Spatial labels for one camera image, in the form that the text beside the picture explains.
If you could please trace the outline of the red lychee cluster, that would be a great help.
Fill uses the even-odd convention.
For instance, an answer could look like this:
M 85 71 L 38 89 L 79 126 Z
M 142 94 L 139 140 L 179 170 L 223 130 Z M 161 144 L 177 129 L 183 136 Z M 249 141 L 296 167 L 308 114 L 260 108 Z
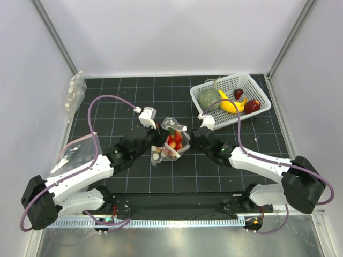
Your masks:
M 183 133 L 178 130 L 171 131 L 167 138 L 167 144 L 175 151 L 181 150 L 184 147 Z

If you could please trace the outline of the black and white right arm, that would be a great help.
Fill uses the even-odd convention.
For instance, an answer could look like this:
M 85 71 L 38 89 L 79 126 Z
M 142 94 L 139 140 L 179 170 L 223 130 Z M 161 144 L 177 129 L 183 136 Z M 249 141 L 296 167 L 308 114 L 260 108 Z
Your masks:
M 326 182 L 306 158 L 291 160 L 257 153 L 222 141 L 207 127 L 192 131 L 191 148 L 203 152 L 218 166 L 250 171 L 274 182 L 250 184 L 240 197 L 229 202 L 236 210 L 253 212 L 264 205 L 290 205 L 311 214 L 326 188 Z

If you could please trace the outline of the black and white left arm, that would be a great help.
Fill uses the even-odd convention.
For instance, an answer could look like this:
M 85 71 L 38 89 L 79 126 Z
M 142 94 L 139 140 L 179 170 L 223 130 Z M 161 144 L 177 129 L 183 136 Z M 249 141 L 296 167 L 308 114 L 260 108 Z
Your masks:
M 119 138 L 118 143 L 80 168 L 56 178 L 31 178 L 21 198 L 22 219 L 29 219 L 33 230 L 41 230 L 57 220 L 61 200 L 100 179 L 111 177 L 129 167 L 152 146 L 161 147 L 170 135 L 168 130 L 136 127 Z

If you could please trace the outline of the clear dotted zip bag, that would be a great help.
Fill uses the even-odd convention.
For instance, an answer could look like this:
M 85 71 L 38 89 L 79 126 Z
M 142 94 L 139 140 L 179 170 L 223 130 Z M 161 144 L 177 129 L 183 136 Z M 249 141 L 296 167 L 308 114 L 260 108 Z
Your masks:
M 180 124 L 173 117 L 167 117 L 161 127 L 168 130 L 170 134 L 162 147 L 151 147 L 151 164 L 153 166 L 164 161 L 176 161 L 190 148 L 187 126 Z

